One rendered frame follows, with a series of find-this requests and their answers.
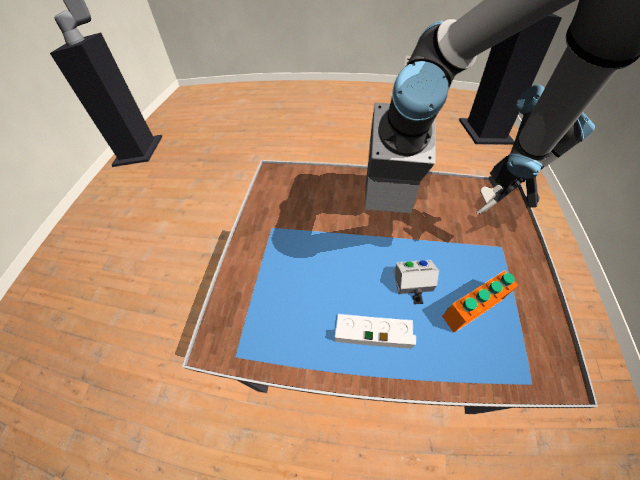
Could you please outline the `green round cap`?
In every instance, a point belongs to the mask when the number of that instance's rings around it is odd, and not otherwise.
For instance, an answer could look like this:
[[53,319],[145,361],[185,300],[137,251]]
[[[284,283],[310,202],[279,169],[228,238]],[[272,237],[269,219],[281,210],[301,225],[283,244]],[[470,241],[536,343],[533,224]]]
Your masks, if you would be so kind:
[[505,273],[501,279],[502,279],[502,282],[508,286],[511,285],[515,280],[514,276],[510,273]]
[[477,307],[477,301],[474,298],[467,298],[464,301],[464,308],[468,311],[473,311]]
[[500,293],[500,292],[502,291],[503,286],[502,286],[502,284],[501,284],[500,282],[498,282],[498,281],[493,281],[493,282],[490,284],[489,288],[490,288],[490,290],[491,290],[491,292],[492,292],[492,293],[494,293],[494,294],[498,294],[498,293]]
[[486,289],[481,289],[478,293],[477,293],[477,298],[479,301],[481,302],[487,302],[490,299],[490,293],[488,290]]

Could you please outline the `blue flat mat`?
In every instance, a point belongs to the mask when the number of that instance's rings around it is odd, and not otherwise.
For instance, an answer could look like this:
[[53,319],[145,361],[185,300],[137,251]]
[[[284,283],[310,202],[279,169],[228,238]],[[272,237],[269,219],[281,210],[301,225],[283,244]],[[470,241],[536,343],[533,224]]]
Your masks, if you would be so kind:
[[[398,294],[396,262],[434,291]],[[503,271],[502,247],[272,228],[236,358],[393,379],[532,385],[513,291],[453,333],[443,314]],[[335,342],[338,314],[413,320],[412,348]]]

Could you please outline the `orange test tube rack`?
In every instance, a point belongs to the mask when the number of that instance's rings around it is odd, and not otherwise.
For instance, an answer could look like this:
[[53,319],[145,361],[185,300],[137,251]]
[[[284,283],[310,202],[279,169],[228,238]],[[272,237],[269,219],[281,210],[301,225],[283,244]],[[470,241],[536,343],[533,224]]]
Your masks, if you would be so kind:
[[500,301],[502,301],[506,296],[508,296],[511,293],[511,291],[513,291],[518,286],[514,281],[513,284],[511,284],[511,285],[509,285],[507,287],[503,287],[503,290],[500,293],[498,293],[496,295],[490,294],[490,299],[487,302],[484,302],[482,304],[477,302],[477,307],[473,311],[470,311],[470,312],[464,311],[463,303],[467,298],[472,297],[472,298],[474,298],[476,300],[477,293],[481,289],[487,289],[488,290],[490,284],[493,281],[500,282],[502,276],[505,273],[507,273],[507,272],[503,271],[502,273],[500,273],[499,275],[495,276],[494,278],[492,278],[491,280],[489,280],[488,282],[486,282],[482,286],[478,287],[477,289],[475,289],[471,293],[467,294],[463,298],[459,299],[458,301],[456,301],[455,303],[453,303],[449,307],[449,309],[444,313],[444,315],[442,317],[446,321],[448,326],[451,328],[453,333],[456,332],[457,330],[459,330],[460,328],[464,327],[465,325],[467,325],[468,323],[470,323],[474,319],[476,319],[478,316],[480,316],[481,314],[483,314],[484,312],[486,312],[487,310],[492,308],[494,305],[496,305]]

